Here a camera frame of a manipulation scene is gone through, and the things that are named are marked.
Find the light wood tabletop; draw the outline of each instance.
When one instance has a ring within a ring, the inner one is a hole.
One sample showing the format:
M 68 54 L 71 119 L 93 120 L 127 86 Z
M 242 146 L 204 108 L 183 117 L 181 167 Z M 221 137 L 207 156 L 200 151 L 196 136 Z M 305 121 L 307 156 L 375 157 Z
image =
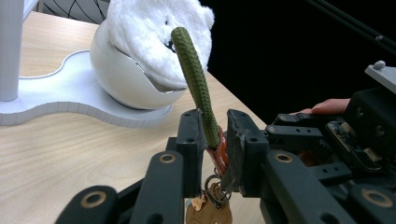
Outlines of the light wood tabletop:
M 21 76 L 54 72 L 69 54 L 89 49 L 98 25 L 32 12 L 23 25 Z M 227 130 L 228 109 L 252 111 L 206 74 L 217 122 Z M 121 191 L 145 176 L 153 155 L 177 136 L 180 116 L 195 108 L 188 91 L 161 124 L 123 128 L 77 113 L 57 113 L 0 126 L 0 223 L 53 223 L 81 190 L 107 185 Z M 203 179 L 214 165 L 204 157 Z M 259 199 L 233 193 L 233 223 L 264 223 Z

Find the white cylinder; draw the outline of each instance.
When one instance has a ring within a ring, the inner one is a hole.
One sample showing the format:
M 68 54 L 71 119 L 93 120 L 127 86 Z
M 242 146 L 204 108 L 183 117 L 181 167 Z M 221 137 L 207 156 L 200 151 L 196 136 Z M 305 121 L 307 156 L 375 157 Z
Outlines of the white cylinder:
M 0 101 L 18 97 L 24 0 L 0 0 Z

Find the white plush toy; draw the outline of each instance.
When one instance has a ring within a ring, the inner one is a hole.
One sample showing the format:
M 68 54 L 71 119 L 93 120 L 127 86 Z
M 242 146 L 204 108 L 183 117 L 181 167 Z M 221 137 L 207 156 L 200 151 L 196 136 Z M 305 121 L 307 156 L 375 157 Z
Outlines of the white plush toy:
M 207 70 L 215 17 L 199 0 L 111 0 L 109 41 L 133 58 L 148 78 L 166 90 L 187 89 L 171 33 L 187 29 L 204 71 Z

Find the white base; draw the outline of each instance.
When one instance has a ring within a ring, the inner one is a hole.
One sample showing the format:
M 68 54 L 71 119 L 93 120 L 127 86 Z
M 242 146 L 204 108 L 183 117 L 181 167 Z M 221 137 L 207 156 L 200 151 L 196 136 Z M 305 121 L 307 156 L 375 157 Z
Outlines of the white base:
M 0 125 L 17 125 L 39 116 L 72 112 L 129 128 L 149 128 L 163 122 L 172 105 L 155 110 L 118 103 L 96 81 L 90 52 L 77 51 L 62 66 L 42 77 L 21 77 L 18 98 L 0 102 Z

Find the green braided rope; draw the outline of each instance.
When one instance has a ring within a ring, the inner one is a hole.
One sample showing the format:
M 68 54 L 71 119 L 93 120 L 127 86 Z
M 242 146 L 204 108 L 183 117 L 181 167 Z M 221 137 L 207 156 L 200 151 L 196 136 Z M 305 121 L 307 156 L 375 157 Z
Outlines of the green braided rope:
M 196 107 L 203 112 L 202 121 L 207 145 L 216 148 L 219 144 L 219 126 L 213 114 L 209 90 L 198 54 L 188 31 L 184 27 L 174 29 L 171 36 L 192 99 Z

